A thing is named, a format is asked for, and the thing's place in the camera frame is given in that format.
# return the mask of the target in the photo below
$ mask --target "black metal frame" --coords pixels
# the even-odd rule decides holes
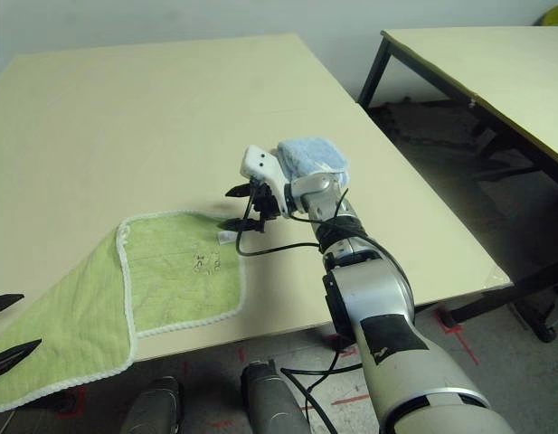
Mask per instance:
[[[477,118],[479,118],[484,125],[490,127],[498,134],[507,135],[510,141],[514,143],[514,147],[534,163],[534,167],[537,167],[539,170],[543,170],[547,175],[553,178],[556,183],[558,183],[558,161],[547,155],[541,149],[540,144],[534,143],[533,139],[529,137],[527,133],[524,136],[515,129],[512,129],[504,120],[499,118],[497,114],[493,113],[488,108],[482,107],[481,101],[474,100],[473,97],[469,96],[463,90],[458,89],[455,85],[441,77],[436,71],[433,71],[426,64],[413,58],[413,56],[404,51],[402,47],[394,44],[393,41],[386,39],[385,35],[383,35],[383,41],[379,46],[374,63],[369,71],[369,75],[363,86],[359,99],[357,100],[357,103],[364,110],[368,109],[391,56],[395,57],[408,68],[419,74],[451,99],[466,104],[468,109]],[[534,168],[528,167],[526,169],[516,169],[510,174],[520,175],[521,173],[529,173],[532,171],[534,171]],[[500,174],[485,175],[487,178],[498,178]],[[546,326],[546,315],[539,314],[535,311],[535,309],[532,309],[526,304],[526,302],[524,302],[523,298],[540,290],[557,285],[558,262],[545,267],[534,275],[517,281],[508,287],[486,291],[482,294],[481,299],[463,307],[451,311],[442,311],[440,312],[440,318],[446,326],[455,326],[457,323],[482,315],[508,303],[514,303],[518,313],[522,316],[526,323],[530,325],[538,338],[544,342],[551,342],[555,338],[555,332],[552,328]]]

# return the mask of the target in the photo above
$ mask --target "red tape marking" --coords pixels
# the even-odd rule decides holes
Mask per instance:
[[[75,407],[71,413],[56,413],[55,419],[72,419],[77,418],[83,414],[83,409],[86,406],[86,386],[78,386],[68,389],[65,393],[71,394],[76,400]]]
[[[452,327],[452,328],[446,327],[445,324],[443,324],[443,323],[441,322],[441,319],[440,319],[440,317],[438,316],[437,311],[436,311],[436,312],[433,312],[433,317],[435,318],[435,320],[436,320],[436,321],[438,322],[438,324],[440,325],[441,330],[443,330],[443,333],[445,333],[446,335],[450,335],[450,334],[452,334],[452,333],[457,333],[457,332],[460,332],[461,330],[463,330],[463,327],[462,327],[461,325],[456,325],[455,327]]]
[[[239,348],[239,360],[241,363],[246,362],[246,356],[244,355],[244,350],[242,348]]]
[[[438,322],[438,324],[441,327],[441,330],[443,330],[443,333],[445,333],[446,335],[450,335],[450,334],[454,334],[458,340],[459,343],[461,344],[461,346],[463,346],[463,349],[466,350],[466,353],[468,353],[469,357],[471,358],[471,360],[473,361],[473,363],[476,364],[476,366],[479,366],[479,360],[476,357],[476,355],[473,353],[473,351],[471,351],[471,349],[469,348],[468,344],[466,343],[466,341],[464,341],[463,336],[459,334],[459,332],[461,332],[463,330],[463,328],[461,327],[461,325],[457,325],[455,327],[452,328],[447,328],[440,320],[440,317],[438,316],[437,312],[433,312],[433,317],[435,318],[435,320]]]
[[[366,395],[359,395],[359,396],[354,396],[353,398],[347,398],[346,400],[339,400],[339,401],[331,402],[331,405],[348,404],[349,402],[366,400],[367,398],[369,398],[368,393]]]
[[[466,350],[466,353],[469,354],[469,357],[471,357],[471,360],[474,361],[476,366],[479,366],[478,358],[473,353],[473,351],[471,351],[471,349],[468,347],[468,344],[466,344],[466,341],[463,340],[463,337],[461,337],[461,335],[458,332],[455,332],[454,335],[458,338],[459,342],[461,343],[461,346],[463,346],[463,349]]]
[[[232,420],[222,420],[220,422],[213,423],[213,428],[226,428],[232,425]]]
[[[350,355],[353,354],[358,354],[357,349],[355,347],[351,348],[350,350],[345,351],[344,353],[341,353],[339,355],[339,357],[348,357]]]

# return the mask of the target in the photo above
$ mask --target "table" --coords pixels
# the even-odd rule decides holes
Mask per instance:
[[[245,182],[246,146],[305,136],[348,157],[348,197],[418,304],[509,283],[295,34],[47,52],[0,77],[0,293],[27,298],[0,330],[128,216],[241,215],[223,195]],[[314,239],[304,223],[267,228],[247,248]],[[312,249],[249,259],[240,314],[145,337],[137,359],[327,323],[323,274]]]
[[[558,27],[459,27],[383,31],[383,41],[358,103],[367,109],[391,56],[482,122],[506,134],[535,168],[558,183]],[[558,262],[510,287],[447,313],[450,325],[558,285]],[[555,336],[541,317],[517,305],[538,337]]]

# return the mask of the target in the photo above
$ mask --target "black cable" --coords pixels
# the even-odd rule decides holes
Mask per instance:
[[[335,368],[336,362],[337,360],[339,360],[339,349],[337,348],[335,349],[335,356],[333,357],[333,361],[331,362],[331,364],[329,365],[328,369],[326,370],[326,373],[324,373],[321,378],[319,378],[317,381],[315,381],[313,384],[311,384],[310,386],[307,387],[307,392],[312,393],[313,389],[315,389],[321,382],[323,382],[324,380],[326,380],[326,377],[328,377],[331,374],[331,371],[333,371],[333,368]],[[305,398],[305,419],[307,419],[307,423],[308,422],[308,401],[307,398]]]
[[[307,389],[305,389],[305,386],[303,386],[298,380],[297,378],[288,371],[288,369],[285,368],[281,368],[280,371],[289,379],[291,380],[291,382],[295,385],[295,387],[298,389],[299,392],[301,392],[305,398],[311,403],[311,405],[313,406],[313,408],[315,409],[315,411],[317,412],[317,414],[319,415],[319,417],[321,418],[321,420],[323,421],[323,423],[325,424],[326,428],[328,429],[330,434],[337,434],[335,427],[333,426],[333,423],[331,422],[331,420],[329,420],[329,418],[327,417],[327,415],[325,414],[325,411],[322,409],[322,407],[318,404],[318,402],[315,400],[315,398],[313,398],[313,395],[311,395],[309,392],[307,392]]]
[[[334,224],[332,222],[323,222],[321,220],[314,220],[314,219],[301,219],[299,217],[295,217],[293,215],[292,212],[290,212],[288,214],[288,217],[290,217],[291,219],[297,221],[297,222],[304,222],[304,223],[314,223],[314,224],[324,224],[326,226],[330,226],[331,228],[335,228],[338,229],[340,231],[346,232],[347,235],[351,235],[357,238],[360,238],[363,241],[368,242],[369,244],[375,246],[376,249],[380,250],[383,255],[385,255],[391,262],[392,264],[399,270],[400,274],[402,275],[402,277],[405,279],[405,283],[407,283],[408,286],[410,286],[409,280],[407,279],[407,275],[405,274],[405,271],[403,271],[403,268],[401,265],[399,265],[399,262],[397,262],[397,259],[395,259],[393,257],[393,255],[381,244],[379,244],[377,241],[375,241],[372,238],[369,238],[365,235],[363,235],[361,232],[359,231],[354,231],[352,229],[348,229],[346,227],[343,227],[339,224]]]
[[[345,368],[337,368],[337,369],[331,369],[327,371],[308,371],[306,369],[290,369],[290,368],[288,368],[288,371],[296,375],[325,375],[326,373],[328,374],[349,373],[351,371],[355,371],[361,368],[363,368],[363,364],[358,363],[358,364],[352,364],[350,366],[346,366]]]
[[[254,185],[251,186],[251,195],[249,196],[249,202],[246,205],[246,211],[244,212],[244,216],[242,217],[241,225],[239,226],[239,231],[236,234],[236,251],[241,256],[259,256],[259,255],[266,255],[268,253],[274,253],[275,251],[281,251],[286,249],[294,249],[296,247],[316,247],[319,248],[320,246],[315,242],[297,242],[295,244],[289,244],[286,246],[275,247],[273,249],[266,249],[266,250],[259,250],[259,251],[242,251],[241,250],[241,236],[242,232],[244,231],[244,226],[246,225],[246,221],[249,218],[249,214],[251,213],[252,201],[254,200],[254,194],[256,193],[256,188]]]
[[[343,199],[345,199],[345,196],[347,195],[348,192],[349,189],[347,188],[345,192],[341,195],[341,199],[339,199],[339,202],[336,203],[335,215],[333,216],[333,218],[335,218],[336,215],[339,214],[339,208],[341,208],[341,203],[343,203]]]

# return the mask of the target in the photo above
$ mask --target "green towel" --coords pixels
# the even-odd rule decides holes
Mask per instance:
[[[0,335],[0,352],[43,340],[0,376],[0,411],[124,371],[140,336],[236,314],[241,261],[219,243],[220,221],[164,212],[122,222]]]

